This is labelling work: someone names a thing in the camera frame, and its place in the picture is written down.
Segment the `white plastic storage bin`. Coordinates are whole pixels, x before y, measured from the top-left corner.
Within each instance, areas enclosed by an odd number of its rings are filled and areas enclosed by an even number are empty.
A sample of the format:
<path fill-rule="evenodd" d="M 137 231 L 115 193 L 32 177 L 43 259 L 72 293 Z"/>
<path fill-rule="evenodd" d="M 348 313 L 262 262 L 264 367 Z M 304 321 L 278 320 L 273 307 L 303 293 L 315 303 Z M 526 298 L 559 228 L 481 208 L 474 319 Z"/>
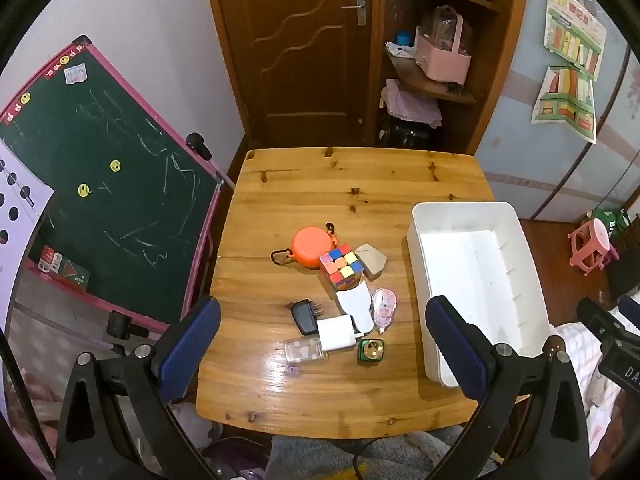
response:
<path fill-rule="evenodd" d="M 458 385 L 427 329 L 425 308 L 434 296 L 445 296 L 492 344 L 538 356 L 551 325 L 534 259 L 510 204 L 416 204 L 407 243 L 428 379 Z"/>

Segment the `green bottle gold cap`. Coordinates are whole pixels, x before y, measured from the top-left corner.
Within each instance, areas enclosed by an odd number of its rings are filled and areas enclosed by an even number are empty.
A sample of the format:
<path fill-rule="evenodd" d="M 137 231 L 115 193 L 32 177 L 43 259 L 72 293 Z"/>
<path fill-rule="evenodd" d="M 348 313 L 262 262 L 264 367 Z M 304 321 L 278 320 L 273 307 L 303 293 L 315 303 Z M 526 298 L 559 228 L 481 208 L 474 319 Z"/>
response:
<path fill-rule="evenodd" d="M 358 344 L 359 363 L 378 363 L 384 359 L 385 344 L 383 339 L 363 338 Z"/>

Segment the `clear plastic box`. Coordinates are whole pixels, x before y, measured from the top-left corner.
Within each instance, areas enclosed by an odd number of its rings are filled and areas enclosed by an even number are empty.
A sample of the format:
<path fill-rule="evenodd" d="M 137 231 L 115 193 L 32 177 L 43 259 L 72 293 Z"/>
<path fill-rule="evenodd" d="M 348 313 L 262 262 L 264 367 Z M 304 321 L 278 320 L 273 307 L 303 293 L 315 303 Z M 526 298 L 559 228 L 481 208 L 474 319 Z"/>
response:
<path fill-rule="evenodd" d="M 283 345 L 285 361 L 289 366 L 321 361 L 326 358 L 317 335 L 305 336 L 285 341 Z"/>

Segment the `white charger block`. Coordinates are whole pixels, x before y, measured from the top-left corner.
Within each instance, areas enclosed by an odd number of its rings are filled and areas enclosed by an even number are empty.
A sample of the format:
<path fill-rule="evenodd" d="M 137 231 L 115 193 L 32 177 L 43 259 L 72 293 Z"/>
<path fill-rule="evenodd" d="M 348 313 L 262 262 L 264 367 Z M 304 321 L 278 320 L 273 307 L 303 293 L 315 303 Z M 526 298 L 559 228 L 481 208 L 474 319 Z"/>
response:
<path fill-rule="evenodd" d="M 349 314 L 322 318 L 317 321 L 318 336 L 323 352 L 342 350 L 356 346 L 363 333 L 357 332 Z"/>

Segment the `black power adapter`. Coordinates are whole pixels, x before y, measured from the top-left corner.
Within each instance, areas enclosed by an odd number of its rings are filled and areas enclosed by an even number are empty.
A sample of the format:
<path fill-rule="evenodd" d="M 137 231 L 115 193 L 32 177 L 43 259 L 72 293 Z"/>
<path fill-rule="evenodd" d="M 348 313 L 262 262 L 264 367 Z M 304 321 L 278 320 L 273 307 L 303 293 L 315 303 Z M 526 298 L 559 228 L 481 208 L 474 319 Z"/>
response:
<path fill-rule="evenodd" d="M 290 312 L 299 333 L 303 336 L 319 333 L 318 317 L 322 315 L 320 304 L 309 299 L 298 300 L 290 305 Z"/>

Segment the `colourful puzzle cube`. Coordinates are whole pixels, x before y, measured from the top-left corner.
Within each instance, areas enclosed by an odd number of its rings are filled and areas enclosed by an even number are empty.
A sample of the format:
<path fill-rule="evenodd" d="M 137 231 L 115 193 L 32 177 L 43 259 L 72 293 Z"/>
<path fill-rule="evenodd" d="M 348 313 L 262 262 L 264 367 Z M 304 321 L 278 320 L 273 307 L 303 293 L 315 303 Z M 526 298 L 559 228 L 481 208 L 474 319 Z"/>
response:
<path fill-rule="evenodd" d="M 362 278 L 363 264 L 349 244 L 331 249 L 319 258 L 319 262 L 324 277 L 335 290 L 353 288 Z"/>

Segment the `orange round case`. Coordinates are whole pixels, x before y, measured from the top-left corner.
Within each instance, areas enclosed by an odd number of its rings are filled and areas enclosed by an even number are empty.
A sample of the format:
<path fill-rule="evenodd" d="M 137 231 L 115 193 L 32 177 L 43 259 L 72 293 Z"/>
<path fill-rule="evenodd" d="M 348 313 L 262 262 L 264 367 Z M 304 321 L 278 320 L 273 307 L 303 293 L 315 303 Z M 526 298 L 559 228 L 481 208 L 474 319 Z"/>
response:
<path fill-rule="evenodd" d="M 271 253 L 271 262 L 277 266 L 298 263 L 307 269 L 319 269 L 320 258 L 337 248 L 338 240 L 332 222 L 324 228 L 306 226 L 298 230 L 292 237 L 288 248 L 275 250 Z"/>

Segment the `checked white blanket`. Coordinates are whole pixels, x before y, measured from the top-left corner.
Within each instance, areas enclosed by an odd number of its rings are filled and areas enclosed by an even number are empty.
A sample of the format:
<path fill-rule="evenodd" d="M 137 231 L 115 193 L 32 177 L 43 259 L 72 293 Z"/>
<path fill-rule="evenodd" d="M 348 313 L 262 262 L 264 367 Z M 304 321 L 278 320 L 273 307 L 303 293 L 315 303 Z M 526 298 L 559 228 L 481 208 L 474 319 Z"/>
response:
<path fill-rule="evenodd" d="M 621 296 L 609 310 L 626 330 L 639 337 L 639 296 Z M 639 477 L 639 393 L 627 392 L 600 373 L 600 341 L 579 320 L 552 333 L 562 337 L 573 365 L 579 421 L 586 427 L 588 477 Z"/>

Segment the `pink plastic stool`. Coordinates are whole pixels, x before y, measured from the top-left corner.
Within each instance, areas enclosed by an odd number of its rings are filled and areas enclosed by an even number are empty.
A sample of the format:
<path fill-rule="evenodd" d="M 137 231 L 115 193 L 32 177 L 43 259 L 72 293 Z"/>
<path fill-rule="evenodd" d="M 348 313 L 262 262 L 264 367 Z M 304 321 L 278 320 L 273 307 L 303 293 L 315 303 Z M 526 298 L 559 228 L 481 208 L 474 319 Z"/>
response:
<path fill-rule="evenodd" d="M 568 234 L 567 238 L 570 241 L 568 263 L 581 270 L 585 276 L 593 270 L 603 270 L 608 264 L 620 260 L 605 224 L 598 218 L 581 224 Z"/>

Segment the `sliding wardrobe door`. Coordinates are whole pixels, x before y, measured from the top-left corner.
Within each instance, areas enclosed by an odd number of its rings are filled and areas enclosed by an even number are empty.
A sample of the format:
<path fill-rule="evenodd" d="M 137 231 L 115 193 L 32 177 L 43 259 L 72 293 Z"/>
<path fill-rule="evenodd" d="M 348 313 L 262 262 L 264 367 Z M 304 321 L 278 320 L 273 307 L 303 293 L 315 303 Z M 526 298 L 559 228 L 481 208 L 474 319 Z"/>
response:
<path fill-rule="evenodd" d="M 530 121 L 544 74 L 560 58 L 544 48 L 547 0 L 526 0 L 501 96 L 475 156 L 497 200 L 522 219 L 574 222 L 620 208 L 639 185 L 639 60 L 596 0 L 578 0 L 605 27 L 594 83 L 597 141 L 567 124 Z"/>

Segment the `pink round tape dispenser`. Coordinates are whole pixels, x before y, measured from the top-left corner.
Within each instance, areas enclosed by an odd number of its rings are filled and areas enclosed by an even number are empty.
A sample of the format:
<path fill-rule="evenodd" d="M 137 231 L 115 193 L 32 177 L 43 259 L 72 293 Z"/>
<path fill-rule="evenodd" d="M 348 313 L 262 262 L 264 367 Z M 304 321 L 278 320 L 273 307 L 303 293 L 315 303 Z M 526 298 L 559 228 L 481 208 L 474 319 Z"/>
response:
<path fill-rule="evenodd" d="M 373 321 L 380 334 L 393 323 L 397 296 L 389 288 L 378 288 L 372 295 Z"/>

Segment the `white card sleeve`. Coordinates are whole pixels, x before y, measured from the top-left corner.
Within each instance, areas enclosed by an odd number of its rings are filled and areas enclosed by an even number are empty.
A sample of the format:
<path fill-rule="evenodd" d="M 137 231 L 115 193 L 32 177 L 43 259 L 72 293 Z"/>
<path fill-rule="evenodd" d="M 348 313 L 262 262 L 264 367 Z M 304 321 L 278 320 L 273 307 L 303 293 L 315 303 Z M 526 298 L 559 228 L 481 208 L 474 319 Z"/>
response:
<path fill-rule="evenodd" d="M 342 311 L 352 317 L 359 333 L 372 332 L 374 329 L 371 314 L 372 298 L 365 282 L 360 282 L 350 289 L 339 290 L 336 293 L 336 299 Z"/>

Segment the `wooden corner shelf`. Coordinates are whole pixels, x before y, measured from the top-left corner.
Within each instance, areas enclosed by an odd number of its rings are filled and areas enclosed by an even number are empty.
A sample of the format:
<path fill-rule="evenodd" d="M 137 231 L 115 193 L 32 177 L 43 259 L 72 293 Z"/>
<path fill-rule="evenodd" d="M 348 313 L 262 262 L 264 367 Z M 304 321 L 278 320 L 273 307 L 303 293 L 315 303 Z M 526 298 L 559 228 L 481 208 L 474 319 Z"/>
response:
<path fill-rule="evenodd" d="M 373 0 L 378 145 L 474 154 L 494 114 L 525 0 Z"/>

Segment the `brown wooden door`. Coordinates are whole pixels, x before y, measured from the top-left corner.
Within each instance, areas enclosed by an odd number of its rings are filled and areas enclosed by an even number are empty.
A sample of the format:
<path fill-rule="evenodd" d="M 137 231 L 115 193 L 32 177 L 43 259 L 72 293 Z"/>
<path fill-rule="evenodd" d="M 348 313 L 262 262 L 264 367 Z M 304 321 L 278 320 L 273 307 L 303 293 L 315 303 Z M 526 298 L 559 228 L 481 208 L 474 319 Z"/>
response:
<path fill-rule="evenodd" d="M 250 148 L 368 145 L 381 0 L 209 0 Z"/>

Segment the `wall poster with shelves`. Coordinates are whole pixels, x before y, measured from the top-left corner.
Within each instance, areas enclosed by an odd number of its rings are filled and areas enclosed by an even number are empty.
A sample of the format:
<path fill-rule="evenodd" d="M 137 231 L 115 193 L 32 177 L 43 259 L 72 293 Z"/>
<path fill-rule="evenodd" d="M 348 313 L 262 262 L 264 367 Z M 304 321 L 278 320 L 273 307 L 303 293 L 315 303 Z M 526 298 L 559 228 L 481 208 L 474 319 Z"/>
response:
<path fill-rule="evenodd" d="M 589 144 L 596 142 L 597 81 L 606 29 L 578 0 L 547 0 L 544 47 L 560 62 L 547 67 L 532 123 L 565 124 Z"/>

